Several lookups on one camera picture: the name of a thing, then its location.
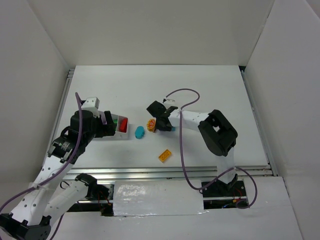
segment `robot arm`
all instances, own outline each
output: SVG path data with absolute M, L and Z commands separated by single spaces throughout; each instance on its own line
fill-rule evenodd
M 173 127 L 180 126 L 181 110 L 176 106 L 166 107 L 164 104 L 154 101 L 146 110 L 156 118 L 156 130 L 170 132 Z M 182 127 L 199 131 L 207 148 L 219 156 L 218 174 L 235 167 L 234 146 L 238 133 L 219 110 L 205 113 L 183 110 Z M 228 172 L 219 180 L 226 185 L 226 189 L 230 189 L 237 180 L 236 171 Z
M 51 199 L 63 177 L 76 163 L 78 157 L 86 150 L 93 138 L 113 136 L 115 124 L 109 111 L 99 112 L 99 100 L 96 97 L 87 98 L 81 102 L 82 133 L 78 149 L 72 161 L 67 161 L 72 155 L 79 134 L 79 111 L 70 119 L 70 126 L 55 139 L 49 150 L 42 169 L 32 186 L 34 191 L 26 194 L 20 203 L 11 211 L 0 215 L 0 227 L 10 236 L 19 240 L 47 239 L 51 226 L 76 201 L 87 198 L 95 199 L 103 193 L 108 197 L 109 192 L 97 180 L 87 174 L 80 174 L 75 182 L 54 199 Z M 66 164 L 65 169 L 42 186 L 40 183 L 55 175 Z

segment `blue toy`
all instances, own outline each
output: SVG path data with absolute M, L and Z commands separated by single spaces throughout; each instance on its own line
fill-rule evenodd
M 145 135 L 145 129 L 143 126 L 138 126 L 134 132 L 134 135 L 137 139 L 142 139 L 142 137 Z

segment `white arm segment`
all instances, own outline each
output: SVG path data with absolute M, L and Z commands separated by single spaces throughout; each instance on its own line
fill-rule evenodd
M 170 116 L 168 117 L 171 125 L 175 128 L 180 126 L 180 109 L 174 110 Z M 208 117 L 208 112 L 193 112 L 193 111 L 182 111 L 182 127 L 186 129 L 191 129 L 194 131 L 198 131 L 198 126 L 201 121 L 204 121 Z M 229 168 L 235 167 L 235 159 L 234 159 L 234 148 L 232 147 L 227 156 L 216 156 L 218 158 L 217 161 L 217 174 L 221 174 Z M 222 177 L 219 178 L 220 181 L 225 184 L 230 183 L 236 175 L 236 170 L 232 170 Z
M 60 159 L 55 156 L 47 157 L 32 187 L 36 188 L 39 183 L 58 172 L 64 164 L 66 164 L 66 162 L 61 163 Z M 38 225 L 44 215 L 44 210 L 46 209 L 49 200 L 56 191 L 63 177 L 73 166 L 73 164 L 69 164 L 48 184 L 25 195 L 20 203 L 11 211 L 13 214 L 12 218 L 20 223 L 26 220 L 28 221 L 28 226 Z
M 88 194 L 88 186 L 81 181 L 73 181 L 71 185 L 52 199 L 44 210 L 43 216 L 51 216 L 50 226 L 63 215 L 75 202 L 83 199 Z

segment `purple cable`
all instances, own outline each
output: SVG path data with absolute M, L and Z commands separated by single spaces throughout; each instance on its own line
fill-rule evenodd
M 183 116 L 182 116 L 182 109 L 186 106 L 189 106 L 191 104 L 194 104 L 195 102 L 197 102 L 199 99 L 200 99 L 200 94 L 196 91 L 196 90 L 193 90 L 191 88 L 180 88 L 180 89 L 177 89 L 177 90 L 174 90 L 173 92 L 170 92 L 167 96 L 165 96 L 166 98 L 169 97 L 171 94 L 174 94 L 176 92 L 179 92 L 179 91 L 191 91 L 191 92 L 194 92 L 198 95 L 197 99 L 194 100 L 194 101 L 191 101 L 185 105 L 183 105 L 180 109 L 180 121 L 179 121 L 179 143 L 180 143 L 180 156 L 181 156 L 181 165 L 182 165 L 182 171 L 183 171 L 183 174 L 184 174 L 184 177 L 185 177 L 185 180 L 187 181 L 187 183 L 189 184 L 189 186 L 194 189 L 194 190 L 203 190 L 207 187 L 209 187 L 211 184 L 213 184 L 215 181 L 217 181 L 220 177 L 222 177 L 224 174 L 234 170 L 233 167 L 225 170 L 224 172 L 222 172 L 221 174 L 219 174 L 218 176 L 216 176 L 211 182 L 207 183 L 206 185 L 202 186 L 202 187 L 195 187 L 192 185 L 192 183 L 190 182 L 189 178 L 188 178 L 188 174 L 187 174 L 187 170 L 186 170 L 186 166 L 185 166 L 185 160 L 184 160 L 184 151 L 183 151 L 183 137 L 182 137 L 182 120 L 183 120 Z M 255 194 L 254 194 L 254 198 L 253 198 L 253 201 L 248 205 L 248 206 L 245 206 L 245 207 L 239 207 L 238 204 L 240 202 L 243 202 L 245 201 L 245 199 L 242 199 L 242 200 L 239 200 L 235 206 L 239 209 L 247 209 L 247 208 L 250 208 L 254 203 L 255 201 L 257 200 L 257 196 L 258 196 L 258 188 L 257 188 L 257 184 L 254 180 L 254 178 L 244 169 L 240 168 L 240 167 L 235 167 L 236 169 L 244 172 L 246 175 L 248 175 L 248 177 L 252 180 L 253 182 L 253 185 L 254 185 L 254 189 L 255 189 Z
M 61 215 L 60 219 L 59 219 L 59 222 L 58 222 L 58 225 L 56 226 L 55 230 L 54 230 L 54 233 L 52 234 L 52 237 L 50 238 L 50 240 L 53 240 L 55 235 L 57 234 L 58 232 L 58 229 L 60 227 L 60 224 L 62 222 L 62 218 L 64 217 L 64 214 Z
M 68 161 L 62 166 L 62 168 L 56 172 L 55 175 L 47 178 L 46 180 L 44 180 L 43 182 L 40 182 L 38 185 L 45 185 L 48 182 L 50 182 L 52 179 L 54 179 L 56 176 L 58 176 L 63 170 L 66 169 L 66 167 L 68 166 L 68 164 L 73 160 L 73 158 L 75 157 L 77 150 L 79 148 L 80 145 L 80 140 L 81 140 L 81 135 L 82 135 L 82 125 L 83 125 L 83 118 L 82 118 L 82 109 L 81 109 L 81 99 L 78 95 L 78 93 L 75 93 L 75 98 L 76 98 L 76 103 L 78 105 L 78 109 L 79 109 L 79 134 L 78 134 L 78 138 L 76 140 L 76 144 L 74 147 L 74 150 L 70 156 L 70 158 L 68 159 Z M 32 191 L 36 190 L 35 187 L 30 187 L 27 190 L 24 190 L 20 193 L 18 193 L 17 195 L 14 195 L 13 197 L 11 197 L 9 200 L 7 200 L 1 207 L 0 207 L 0 213 L 2 212 L 2 210 L 5 208 L 6 205 L 8 205 L 10 202 L 12 202 L 13 200 L 15 200 L 16 198 L 24 195 L 24 194 L 28 194 L 31 193 Z

